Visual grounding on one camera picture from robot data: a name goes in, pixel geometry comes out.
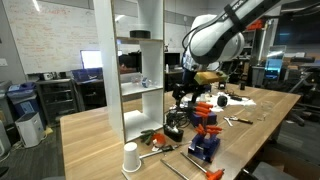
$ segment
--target gray carpet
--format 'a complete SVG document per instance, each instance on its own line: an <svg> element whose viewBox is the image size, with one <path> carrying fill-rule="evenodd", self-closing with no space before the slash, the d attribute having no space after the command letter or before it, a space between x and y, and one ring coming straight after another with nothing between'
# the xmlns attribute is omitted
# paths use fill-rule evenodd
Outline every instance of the gray carpet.
<svg viewBox="0 0 320 180"><path fill-rule="evenodd" d="M305 126L282 123L277 144L273 147L320 166L320 123L305 121Z"/></svg>
<svg viewBox="0 0 320 180"><path fill-rule="evenodd" d="M1 180L41 180L51 176L63 176L60 128L53 128L53 133L35 147L11 150L9 157L2 161L0 166L9 167Z"/></svg>

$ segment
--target white cup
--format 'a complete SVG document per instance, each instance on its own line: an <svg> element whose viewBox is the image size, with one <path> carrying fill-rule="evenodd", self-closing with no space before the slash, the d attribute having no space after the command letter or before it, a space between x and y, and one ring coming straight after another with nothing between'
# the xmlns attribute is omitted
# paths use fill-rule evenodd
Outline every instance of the white cup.
<svg viewBox="0 0 320 180"><path fill-rule="evenodd" d="M137 144L129 142L124 145L124 158L122 169L126 172L135 172L141 166L141 160L139 158Z"/></svg>

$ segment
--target whiteboard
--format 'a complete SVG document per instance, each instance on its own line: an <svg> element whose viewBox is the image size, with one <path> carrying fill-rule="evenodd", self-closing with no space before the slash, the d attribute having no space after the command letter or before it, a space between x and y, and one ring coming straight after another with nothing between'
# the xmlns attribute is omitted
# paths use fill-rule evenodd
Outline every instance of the whiteboard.
<svg viewBox="0 0 320 180"><path fill-rule="evenodd" d="M99 50L94 11L32 0L3 0L25 74L82 68L80 50Z"/></svg>

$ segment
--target desk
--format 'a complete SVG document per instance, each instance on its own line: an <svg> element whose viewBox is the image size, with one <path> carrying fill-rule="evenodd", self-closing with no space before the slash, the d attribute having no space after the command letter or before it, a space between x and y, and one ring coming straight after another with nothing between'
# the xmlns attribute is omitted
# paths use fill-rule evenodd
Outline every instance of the desk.
<svg viewBox="0 0 320 180"><path fill-rule="evenodd" d="M225 168L222 179L234 179L265 143L271 133L276 129L293 105L300 98L299 95L281 93L276 91L246 87L245 91L238 90L237 85L227 85L227 90L233 90L236 94L249 96L257 104L262 101L275 103L274 109L267 116L266 121L257 121L262 112L253 112L250 120L253 125L233 122L233 127L228 126L223 116L237 115L248 118L247 112L242 106L228 106L225 111L217 113L218 126L224 130L219 135L221 139L212 164L201 162L192 157L206 169L215 171ZM124 111L135 109L141 100L126 102ZM165 94L165 111L174 104L171 92ZM191 125L184 129L183 142L190 141L195 132ZM61 136L64 156L65 174L67 180L71 179L124 179L121 174L123 163L123 146L116 133L112 131L108 123L107 107L94 109L86 112L64 116L61 119ZM167 138L167 144L175 144ZM140 154L151 151L151 146L141 144L136 140ZM170 169L159 160L164 158L173 167L185 174L190 179L205 179L204 173L193 164L184 159L179 153L187 152L188 146L163 154L148 157L144 160L141 168L135 173L128 173L132 179L179 179Z"/></svg>

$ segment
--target robotic arm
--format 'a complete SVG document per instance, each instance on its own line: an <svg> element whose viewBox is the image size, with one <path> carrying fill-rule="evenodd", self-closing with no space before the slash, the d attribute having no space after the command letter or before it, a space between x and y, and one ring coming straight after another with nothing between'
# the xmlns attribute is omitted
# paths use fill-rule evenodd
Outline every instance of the robotic arm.
<svg viewBox="0 0 320 180"><path fill-rule="evenodd" d="M183 67L187 71L204 71L210 63L238 56L244 47L241 32L248 25L272 8L294 1L297 0L237 0L218 16L197 17L186 35L187 46L183 43Z"/></svg>

